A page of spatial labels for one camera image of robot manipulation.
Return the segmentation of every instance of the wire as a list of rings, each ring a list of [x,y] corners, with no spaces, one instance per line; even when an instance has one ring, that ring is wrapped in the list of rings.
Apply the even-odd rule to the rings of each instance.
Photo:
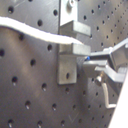
[[[7,17],[0,17],[0,26],[17,30],[21,33],[24,33],[26,35],[32,36],[34,38],[46,42],[57,43],[57,44],[72,44],[72,43],[82,44],[80,41],[72,37],[47,33]]]
[[[104,98],[105,98],[105,106],[106,108],[115,108],[116,104],[109,104],[109,96],[108,96],[108,88],[106,83],[102,83],[103,91],[104,91]]]

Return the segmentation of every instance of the gray surface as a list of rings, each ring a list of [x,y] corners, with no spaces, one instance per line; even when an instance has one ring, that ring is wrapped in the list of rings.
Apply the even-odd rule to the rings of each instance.
[[[101,0],[80,0],[78,3],[78,21],[91,26],[92,38],[84,35],[77,38],[90,45],[92,51],[101,51],[127,37],[128,2],[104,1],[105,4]],[[9,6],[15,6],[12,14],[8,13]],[[54,16],[55,9],[59,11],[58,0],[25,0],[23,3],[21,0],[0,0],[1,16],[51,33],[58,33],[59,12]],[[39,19],[43,21],[40,27],[37,25]],[[29,36],[21,41],[19,33],[5,28],[0,28],[0,39],[0,49],[5,50],[4,57],[0,59],[1,128],[8,128],[9,120],[13,120],[14,128],[36,128],[38,121],[42,121],[42,128],[60,128],[61,124],[66,128],[108,126],[113,109],[105,108],[102,88],[96,86],[93,79],[86,78],[81,68],[83,58],[77,59],[77,84],[59,86],[57,45],[52,44],[52,50],[48,51],[47,43]],[[34,66],[30,65],[32,59],[36,60]],[[18,78],[16,85],[11,81],[14,76]],[[109,97],[110,103],[116,103],[117,95],[111,88]],[[29,109],[25,107],[25,103],[29,104],[27,101],[30,101]]]

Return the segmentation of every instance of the mounting hardware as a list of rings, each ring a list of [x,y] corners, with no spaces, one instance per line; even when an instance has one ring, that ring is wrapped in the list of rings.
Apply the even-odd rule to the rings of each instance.
[[[76,5],[76,1],[75,0],[68,0],[69,8],[73,8],[75,5]]]
[[[91,28],[77,21],[78,2],[76,0],[61,0],[60,4],[60,35],[76,38],[77,33],[91,35]],[[84,44],[59,45],[58,84],[76,83],[76,58],[90,55],[90,46]]]
[[[90,52],[90,46],[83,44],[59,45],[58,84],[76,83],[76,58],[88,56]]]
[[[128,39],[125,39],[113,48],[111,47],[101,52],[91,53],[90,60],[85,61],[83,64],[86,75],[91,78],[96,78],[95,83],[99,86],[102,85],[106,108],[116,107],[115,104],[109,105],[106,82],[123,83],[125,80],[127,70],[125,67],[119,68],[119,66],[128,62],[127,44]],[[111,87],[118,94],[116,88],[112,85]]]

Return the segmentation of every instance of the screw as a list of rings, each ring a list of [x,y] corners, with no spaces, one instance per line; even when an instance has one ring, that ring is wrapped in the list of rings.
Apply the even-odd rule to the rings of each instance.
[[[101,86],[101,82],[102,82],[102,77],[101,76],[97,76],[97,78],[95,79],[96,85]]]
[[[68,6],[69,8],[73,8],[75,6],[75,0],[68,0]]]

